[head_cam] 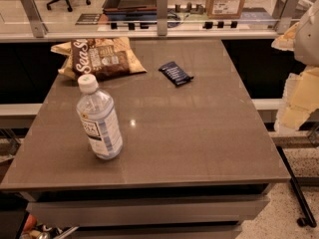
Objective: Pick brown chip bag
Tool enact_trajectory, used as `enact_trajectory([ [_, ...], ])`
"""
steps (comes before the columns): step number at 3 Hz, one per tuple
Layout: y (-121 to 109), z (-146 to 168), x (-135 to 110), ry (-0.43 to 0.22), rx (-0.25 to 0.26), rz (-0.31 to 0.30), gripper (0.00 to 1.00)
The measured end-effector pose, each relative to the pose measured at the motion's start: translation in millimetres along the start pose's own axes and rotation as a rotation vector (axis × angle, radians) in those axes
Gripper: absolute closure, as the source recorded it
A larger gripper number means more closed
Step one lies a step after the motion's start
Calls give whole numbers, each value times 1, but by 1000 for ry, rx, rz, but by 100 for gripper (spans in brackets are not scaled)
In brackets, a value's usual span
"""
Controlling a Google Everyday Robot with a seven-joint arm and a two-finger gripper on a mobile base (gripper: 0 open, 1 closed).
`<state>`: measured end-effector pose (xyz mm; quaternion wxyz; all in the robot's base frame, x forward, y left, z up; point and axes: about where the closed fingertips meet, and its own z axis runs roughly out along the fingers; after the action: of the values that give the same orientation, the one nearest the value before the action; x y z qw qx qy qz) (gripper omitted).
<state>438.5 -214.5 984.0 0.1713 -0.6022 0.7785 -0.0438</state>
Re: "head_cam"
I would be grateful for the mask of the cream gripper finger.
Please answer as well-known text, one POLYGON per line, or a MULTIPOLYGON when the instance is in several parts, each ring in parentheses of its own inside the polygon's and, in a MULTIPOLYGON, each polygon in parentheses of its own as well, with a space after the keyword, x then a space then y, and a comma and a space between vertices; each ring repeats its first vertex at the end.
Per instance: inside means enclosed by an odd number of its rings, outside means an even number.
POLYGON ((294 40, 299 23, 292 25, 283 35, 277 37, 271 47, 280 51, 294 51, 294 40))
POLYGON ((319 109, 319 68, 290 74, 276 115, 277 132, 295 132, 319 109))

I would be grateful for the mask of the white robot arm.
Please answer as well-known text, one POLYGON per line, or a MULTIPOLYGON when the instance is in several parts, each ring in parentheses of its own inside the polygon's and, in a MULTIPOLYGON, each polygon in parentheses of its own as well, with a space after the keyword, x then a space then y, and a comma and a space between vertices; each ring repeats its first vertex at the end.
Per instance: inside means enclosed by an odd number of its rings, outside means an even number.
POLYGON ((299 75, 288 76, 276 115, 274 129, 291 134, 319 109, 319 0, 298 23, 276 38, 271 47, 292 51, 294 59, 305 65, 299 75))

